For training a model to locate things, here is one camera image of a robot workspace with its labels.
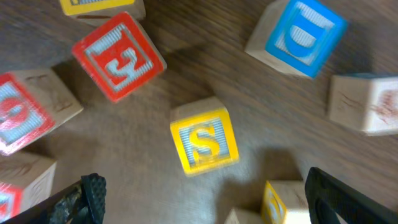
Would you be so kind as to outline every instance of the red block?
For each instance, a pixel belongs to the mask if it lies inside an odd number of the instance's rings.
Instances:
[[[51,69],[0,75],[0,154],[8,156],[83,108]]]
[[[113,102],[166,69],[144,29],[126,12],[75,44],[72,53]]]
[[[0,183],[0,222],[19,214],[23,190],[11,184]]]
[[[53,128],[54,120],[11,73],[0,76],[0,94],[1,154],[11,154]]]

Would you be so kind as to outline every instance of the wooden block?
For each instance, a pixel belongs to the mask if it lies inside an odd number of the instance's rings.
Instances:
[[[264,224],[260,214],[232,208],[225,221],[225,224]]]
[[[0,75],[0,153],[12,154],[82,109],[51,69]]]
[[[304,183],[267,181],[261,215],[265,223],[311,224]]]
[[[278,0],[262,14],[245,51],[279,72],[314,78],[345,28],[316,0]]]
[[[50,196],[56,163],[27,152],[0,156],[0,222]]]
[[[170,129],[187,175],[239,160],[228,111],[216,97],[173,110]]]
[[[398,133],[398,77],[360,73],[331,79],[329,118],[369,136]]]
[[[126,12],[79,41],[72,52],[113,102],[166,69],[145,30]]]
[[[143,0],[60,0],[63,12],[79,21],[99,27],[120,12],[128,12],[141,20],[145,18]]]

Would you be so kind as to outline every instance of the textured black grip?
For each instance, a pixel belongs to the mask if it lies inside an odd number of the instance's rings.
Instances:
[[[102,224],[105,215],[106,181],[98,174],[82,176],[86,199],[94,224]]]
[[[398,223],[398,216],[319,168],[312,167],[305,183],[312,224]]]

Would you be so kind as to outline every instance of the blue border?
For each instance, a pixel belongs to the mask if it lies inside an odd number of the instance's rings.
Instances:
[[[332,21],[335,26],[328,32],[328,40],[326,40],[323,43],[323,46],[321,46],[322,50],[320,50],[320,53],[318,54],[318,57],[312,62],[311,66],[308,66],[293,56],[285,53],[283,50],[278,49],[275,46],[275,43],[282,33],[284,26],[288,21],[291,19],[292,13],[294,12],[294,6],[296,5],[297,2],[302,2],[306,5],[308,5],[310,8],[313,10],[317,11],[319,14],[323,15],[325,18],[328,20]],[[315,78],[319,69],[321,69],[322,65],[325,63],[326,59],[329,57],[333,49],[335,48],[336,44],[338,41],[341,39],[341,36],[344,34],[344,31],[346,29],[347,23],[346,21],[341,18],[340,16],[336,15],[334,12],[329,10],[327,7],[319,3],[318,1],[314,0],[292,0],[291,2],[288,3],[285,11],[283,12],[282,16],[280,17],[280,20],[272,32],[265,50],[269,52],[271,55],[275,56],[276,58],[284,61],[285,63],[289,64],[290,66],[296,68],[297,70],[301,71],[302,73],[310,76],[311,78]]]

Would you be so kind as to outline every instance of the yellow border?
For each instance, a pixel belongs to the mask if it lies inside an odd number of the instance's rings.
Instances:
[[[270,199],[268,197],[268,194],[267,194],[267,189],[271,190],[271,192],[274,195],[277,203],[281,204],[282,208],[284,209],[284,216],[282,217],[282,221],[279,222],[279,223],[273,223],[273,221],[272,221],[271,210],[270,210],[270,208],[268,207],[268,204],[267,204],[269,199]],[[268,180],[266,182],[266,188],[264,190],[264,197],[263,197],[262,206],[263,206],[263,208],[261,209],[261,212],[262,212],[261,216],[262,216],[262,219],[265,221],[265,223],[271,222],[272,224],[280,224],[280,223],[284,223],[285,222],[286,213],[287,213],[285,203],[280,199],[279,195],[276,193],[276,191],[274,190],[273,186],[271,186],[271,183]]]
[[[136,0],[105,0],[77,6],[72,5],[70,1],[71,0],[60,0],[63,13],[68,16],[133,4]]]
[[[229,149],[229,158],[220,159],[211,163],[191,167],[188,161],[188,157],[185,153],[184,146],[182,144],[179,130],[187,126],[200,124],[203,123],[204,121],[208,121],[215,118],[219,118],[221,120],[221,123],[223,124],[225,139]],[[177,148],[178,151],[178,155],[180,156],[182,167],[187,175],[199,174],[206,170],[230,164],[239,160],[238,147],[236,145],[231,119],[229,118],[228,111],[225,108],[198,114],[179,121],[174,121],[173,123],[170,124],[170,130],[172,132],[172,136],[174,139],[175,147]]]

